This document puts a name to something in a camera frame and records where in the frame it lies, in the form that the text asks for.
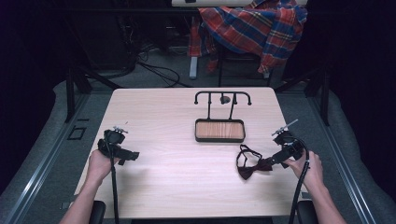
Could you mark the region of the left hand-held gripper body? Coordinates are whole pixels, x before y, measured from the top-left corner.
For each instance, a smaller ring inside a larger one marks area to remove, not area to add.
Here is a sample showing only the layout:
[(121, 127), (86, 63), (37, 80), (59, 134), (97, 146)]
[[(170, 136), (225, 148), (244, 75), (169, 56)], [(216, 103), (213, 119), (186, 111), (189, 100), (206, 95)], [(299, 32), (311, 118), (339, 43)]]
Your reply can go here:
[(97, 143), (99, 151), (108, 158), (126, 158), (128, 151), (120, 146), (125, 139), (124, 133), (127, 132), (117, 126), (112, 130), (105, 130), (104, 137)]

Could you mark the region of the red blue plaid shirt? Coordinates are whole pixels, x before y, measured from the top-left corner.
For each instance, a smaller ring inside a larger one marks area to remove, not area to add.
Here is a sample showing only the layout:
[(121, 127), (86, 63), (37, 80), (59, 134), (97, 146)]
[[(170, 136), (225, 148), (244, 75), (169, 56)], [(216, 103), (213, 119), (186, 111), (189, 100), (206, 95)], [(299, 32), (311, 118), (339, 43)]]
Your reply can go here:
[(209, 70), (219, 62), (216, 46), (260, 57), (262, 74), (284, 64), (301, 40), (307, 9), (296, 0), (253, 0), (245, 7), (201, 7), (191, 23), (188, 55), (209, 55)]

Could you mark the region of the person's right hand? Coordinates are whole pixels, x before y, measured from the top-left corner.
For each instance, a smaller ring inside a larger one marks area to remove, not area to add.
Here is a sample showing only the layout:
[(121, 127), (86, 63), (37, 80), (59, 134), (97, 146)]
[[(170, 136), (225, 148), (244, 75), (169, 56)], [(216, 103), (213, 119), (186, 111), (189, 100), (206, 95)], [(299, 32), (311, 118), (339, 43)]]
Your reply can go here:
[(304, 166), (307, 165), (304, 176), (304, 185), (307, 189), (311, 190), (323, 185), (323, 168), (319, 155), (315, 152), (309, 151), (297, 161), (286, 159), (285, 163), (297, 177), (304, 173)]

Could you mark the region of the aluminium rail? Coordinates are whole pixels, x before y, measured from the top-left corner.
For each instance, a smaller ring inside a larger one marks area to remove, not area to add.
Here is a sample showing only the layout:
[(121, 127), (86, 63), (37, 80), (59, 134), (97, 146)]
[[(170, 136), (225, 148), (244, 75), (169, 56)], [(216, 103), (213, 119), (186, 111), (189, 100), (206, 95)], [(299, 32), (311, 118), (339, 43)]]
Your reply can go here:
[(0, 195), (0, 224), (58, 224), (75, 197), (92, 145), (91, 97), (77, 98), (75, 115), (64, 121), (59, 98), (21, 169)]
[(361, 223), (377, 224), (372, 211), (370, 210), (366, 200), (363, 197), (361, 188), (359, 187), (355, 177), (351, 173), (351, 170), (341, 151), (341, 148), (339, 147), (333, 135), (331, 127), (325, 124), (320, 113), (318, 112), (319, 105), (316, 99), (308, 97), (307, 102), (309, 103), (311, 109), (313, 110), (314, 116), (319, 124), (320, 129), (324, 132), (326, 136), (326, 139), (330, 145), (330, 152), (332, 154), (332, 159), (335, 163), (335, 166), (337, 167), (338, 174), (341, 176), (344, 182), (346, 191), (355, 207), (355, 210), (357, 211)]

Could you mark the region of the black chair frame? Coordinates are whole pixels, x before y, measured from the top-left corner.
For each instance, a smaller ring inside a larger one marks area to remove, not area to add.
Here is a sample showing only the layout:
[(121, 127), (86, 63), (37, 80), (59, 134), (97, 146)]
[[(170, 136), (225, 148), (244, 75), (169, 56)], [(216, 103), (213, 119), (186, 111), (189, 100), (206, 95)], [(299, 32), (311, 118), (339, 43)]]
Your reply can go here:
[(260, 73), (261, 58), (252, 53), (236, 53), (222, 45), (218, 47), (219, 87), (266, 86), (272, 81), (274, 70)]

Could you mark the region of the black metal stand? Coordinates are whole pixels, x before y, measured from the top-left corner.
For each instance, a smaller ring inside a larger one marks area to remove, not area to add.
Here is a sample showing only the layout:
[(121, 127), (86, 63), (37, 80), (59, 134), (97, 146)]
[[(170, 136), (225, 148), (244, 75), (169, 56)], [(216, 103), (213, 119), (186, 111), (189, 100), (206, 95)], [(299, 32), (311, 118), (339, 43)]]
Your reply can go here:
[(275, 92), (280, 93), (286, 91), (298, 83), (307, 80), (308, 84), (304, 89), (304, 94), (306, 97), (315, 97), (318, 91), (320, 91), (319, 115), (324, 124), (329, 126), (330, 77), (326, 68), (314, 68), (303, 75), (293, 78), (286, 84), (275, 88)]
[(90, 94), (92, 92), (92, 85), (88, 81), (89, 77), (108, 86), (112, 90), (121, 89), (120, 85), (99, 75), (86, 66), (71, 67), (65, 80), (67, 102), (67, 115), (65, 122), (69, 122), (76, 113), (75, 87), (77, 87), (78, 90), (83, 94)]

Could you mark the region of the dark maroon bow tie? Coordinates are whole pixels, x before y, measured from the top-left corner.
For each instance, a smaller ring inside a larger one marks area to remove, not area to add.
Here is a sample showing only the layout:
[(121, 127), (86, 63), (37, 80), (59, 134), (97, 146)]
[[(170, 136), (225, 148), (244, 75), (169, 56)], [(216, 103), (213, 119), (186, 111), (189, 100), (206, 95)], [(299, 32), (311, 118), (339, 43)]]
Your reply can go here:
[(240, 145), (235, 165), (238, 174), (244, 179), (248, 180), (255, 172), (269, 172), (272, 171), (272, 165), (268, 159), (264, 159), (262, 154), (252, 150), (247, 145)]

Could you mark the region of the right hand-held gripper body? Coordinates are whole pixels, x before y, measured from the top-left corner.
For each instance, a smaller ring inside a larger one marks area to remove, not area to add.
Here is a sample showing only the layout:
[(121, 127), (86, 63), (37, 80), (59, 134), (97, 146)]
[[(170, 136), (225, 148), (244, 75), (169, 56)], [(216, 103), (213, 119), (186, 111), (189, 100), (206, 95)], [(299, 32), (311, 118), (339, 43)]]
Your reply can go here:
[(275, 137), (273, 141), (281, 147), (281, 150), (273, 156), (283, 157), (286, 159), (293, 157), (295, 160), (299, 160), (303, 156), (303, 152), (305, 150), (304, 142), (299, 138), (294, 137), (289, 131), (289, 126), (296, 122), (297, 119), (283, 127), (280, 127), (273, 133), (273, 136)]

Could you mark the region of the black rack with wooden tray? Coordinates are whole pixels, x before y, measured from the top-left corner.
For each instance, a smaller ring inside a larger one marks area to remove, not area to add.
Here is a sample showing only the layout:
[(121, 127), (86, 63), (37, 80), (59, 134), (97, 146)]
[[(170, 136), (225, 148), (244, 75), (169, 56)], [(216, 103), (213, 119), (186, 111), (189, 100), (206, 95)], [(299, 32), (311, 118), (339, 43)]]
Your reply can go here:
[[(247, 105), (251, 106), (251, 97), (245, 91), (198, 91), (194, 95), (194, 103), (199, 104), (199, 97), (207, 95), (207, 114), (205, 118), (197, 119), (194, 123), (194, 137), (197, 142), (203, 143), (243, 143), (246, 138), (245, 122), (241, 119), (234, 119), (234, 107), (238, 104), (237, 97), (244, 95), (247, 97)], [(213, 119), (211, 117), (212, 97), (218, 94), (219, 103), (221, 96), (230, 97), (230, 112), (227, 119)]]

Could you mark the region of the person's left hand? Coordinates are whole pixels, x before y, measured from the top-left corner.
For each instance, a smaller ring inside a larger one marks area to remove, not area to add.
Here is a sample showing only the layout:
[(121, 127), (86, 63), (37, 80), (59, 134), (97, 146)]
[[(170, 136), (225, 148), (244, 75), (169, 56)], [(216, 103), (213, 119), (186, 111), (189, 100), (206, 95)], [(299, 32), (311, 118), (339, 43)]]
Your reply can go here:
[(90, 184), (101, 185), (103, 179), (110, 173), (110, 158), (103, 155), (98, 149), (94, 150), (89, 159), (89, 168), (86, 181)]

